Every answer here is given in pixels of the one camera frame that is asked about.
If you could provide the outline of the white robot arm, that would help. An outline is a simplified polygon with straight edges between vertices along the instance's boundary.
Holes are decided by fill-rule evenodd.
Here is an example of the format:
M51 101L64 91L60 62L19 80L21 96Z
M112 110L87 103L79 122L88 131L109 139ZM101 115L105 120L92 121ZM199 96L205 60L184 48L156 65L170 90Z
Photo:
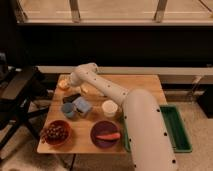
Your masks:
M94 86L123 109L135 171L177 171L178 164L155 97L147 90L126 89L97 74L95 63L70 74L70 84Z

